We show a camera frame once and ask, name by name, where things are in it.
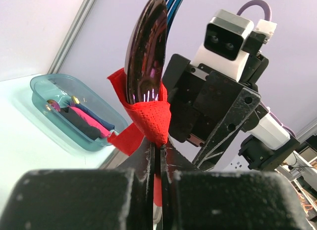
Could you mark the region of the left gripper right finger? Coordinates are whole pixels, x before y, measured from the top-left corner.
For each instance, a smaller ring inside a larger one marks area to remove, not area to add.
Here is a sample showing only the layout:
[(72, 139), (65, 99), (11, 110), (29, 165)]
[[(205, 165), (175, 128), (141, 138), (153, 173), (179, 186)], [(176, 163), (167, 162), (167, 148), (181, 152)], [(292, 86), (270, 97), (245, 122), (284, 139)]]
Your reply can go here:
[(276, 172), (203, 172), (171, 143), (160, 149), (165, 230), (309, 230), (289, 181)]

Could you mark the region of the purple metal spoon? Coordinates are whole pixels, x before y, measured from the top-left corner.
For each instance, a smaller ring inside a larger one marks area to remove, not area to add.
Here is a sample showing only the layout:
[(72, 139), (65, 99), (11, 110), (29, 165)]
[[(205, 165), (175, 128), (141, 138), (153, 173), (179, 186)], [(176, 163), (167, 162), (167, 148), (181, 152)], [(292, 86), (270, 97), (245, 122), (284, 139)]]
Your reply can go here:
[(131, 34), (124, 72), (129, 104), (159, 100), (167, 39), (165, 0), (149, 0)]

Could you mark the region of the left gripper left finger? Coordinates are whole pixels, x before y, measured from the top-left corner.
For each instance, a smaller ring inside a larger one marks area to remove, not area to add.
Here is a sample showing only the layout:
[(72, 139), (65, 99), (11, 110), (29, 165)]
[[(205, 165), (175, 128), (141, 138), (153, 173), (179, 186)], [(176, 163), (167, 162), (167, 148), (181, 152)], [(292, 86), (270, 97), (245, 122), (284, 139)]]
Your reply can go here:
[(151, 230), (155, 145), (110, 170), (35, 170), (14, 187), (3, 230)]

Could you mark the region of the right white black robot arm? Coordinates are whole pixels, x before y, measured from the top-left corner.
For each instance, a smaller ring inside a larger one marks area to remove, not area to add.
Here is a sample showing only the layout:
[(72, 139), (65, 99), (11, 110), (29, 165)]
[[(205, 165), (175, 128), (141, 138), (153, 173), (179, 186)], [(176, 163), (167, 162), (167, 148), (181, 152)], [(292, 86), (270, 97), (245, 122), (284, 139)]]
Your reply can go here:
[(193, 162), (200, 169), (211, 170), (240, 131), (249, 136), (238, 154), (251, 170), (272, 171), (299, 146), (261, 102), (255, 81), (267, 63), (264, 57), (249, 58), (250, 74), (240, 80), (241, 73), (229, 61), (211, 67), (179, 54), (171, 57), (163, 76), (171, 111), (169, 134), (199, 147)]

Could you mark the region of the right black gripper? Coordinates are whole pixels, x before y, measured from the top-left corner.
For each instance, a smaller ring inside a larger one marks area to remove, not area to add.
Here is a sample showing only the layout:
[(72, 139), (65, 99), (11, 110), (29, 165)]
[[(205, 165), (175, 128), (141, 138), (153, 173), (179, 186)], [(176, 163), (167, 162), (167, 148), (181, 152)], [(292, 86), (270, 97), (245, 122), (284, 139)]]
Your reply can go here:
[(214, 168), (238, 132), (255, 128), (267, 109), (256, 88), (220, 72), (193, 66), (174, 54), (163, 76), (171, 120), (169, 134), (200, 150), (193, 164), (204, 171)]

